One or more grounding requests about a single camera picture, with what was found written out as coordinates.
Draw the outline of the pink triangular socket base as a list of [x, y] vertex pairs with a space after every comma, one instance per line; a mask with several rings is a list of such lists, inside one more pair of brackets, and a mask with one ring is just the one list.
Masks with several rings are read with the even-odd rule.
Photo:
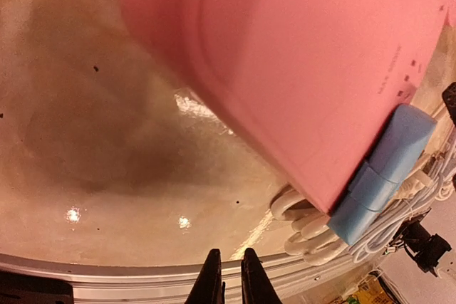
[[455, 19], [455, 0], [120, 3], [131, 34], [325, 213]]

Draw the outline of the blue square plug adapter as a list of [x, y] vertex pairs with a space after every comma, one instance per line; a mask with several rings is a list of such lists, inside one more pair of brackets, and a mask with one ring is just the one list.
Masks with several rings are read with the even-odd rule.
[[349, 246], [357, 242], [397, 192], [437, 122], [412, 105], [399, 105], [368, 159], [348, 185], [328, 227]]

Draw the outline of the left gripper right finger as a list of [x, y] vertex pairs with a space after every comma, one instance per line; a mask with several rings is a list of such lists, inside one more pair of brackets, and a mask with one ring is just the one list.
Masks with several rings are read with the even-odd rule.
[[243, 304], [281, 304], [261, 261], [247, 248], [241, 262]]

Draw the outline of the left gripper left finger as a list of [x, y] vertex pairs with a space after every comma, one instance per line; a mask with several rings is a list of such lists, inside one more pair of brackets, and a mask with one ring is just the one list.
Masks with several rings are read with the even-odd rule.
[[213, 248], [209, 251], [185, 304], [223, 304], [224, 290], [221, 253], [219, 249]]

